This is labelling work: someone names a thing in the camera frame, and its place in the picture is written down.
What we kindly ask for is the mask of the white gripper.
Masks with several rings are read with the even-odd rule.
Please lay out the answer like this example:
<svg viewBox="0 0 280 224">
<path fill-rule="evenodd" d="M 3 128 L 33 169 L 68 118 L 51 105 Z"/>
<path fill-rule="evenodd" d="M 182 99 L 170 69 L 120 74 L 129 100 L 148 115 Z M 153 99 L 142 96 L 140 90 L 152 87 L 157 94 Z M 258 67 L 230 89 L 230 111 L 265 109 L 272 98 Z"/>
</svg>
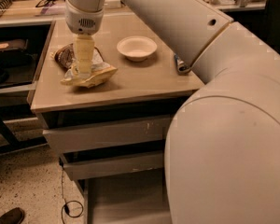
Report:
<svg viewBox="0 0 280 224">
<path fill-rule="evenodd" d="M 65 3 L 65 21 L 74 34 L 75 65 L 79 78 L 91 76 L 94 40 L 91 35 L 96 34 L 102 23 L 104 11 L 84 11 L 73 6 L 69 1 Z"/>
</svg>

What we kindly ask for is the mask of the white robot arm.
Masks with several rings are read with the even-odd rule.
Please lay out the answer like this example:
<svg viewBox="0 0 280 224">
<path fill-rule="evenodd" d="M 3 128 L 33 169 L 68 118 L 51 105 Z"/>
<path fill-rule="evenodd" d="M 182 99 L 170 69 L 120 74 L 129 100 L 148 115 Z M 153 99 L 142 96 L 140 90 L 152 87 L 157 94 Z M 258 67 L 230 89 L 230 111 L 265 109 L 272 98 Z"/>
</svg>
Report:
<svg viewBox="0 0 280 224">
<path fill-rule="evenodd" d="M 174 224 L 280 224 L 280 55 L 202 0 L 122 0 L 203 81 L 179 108 L 164 166 Z M 66 0 L 76 34 L 105 0 Z"/>
</svg>

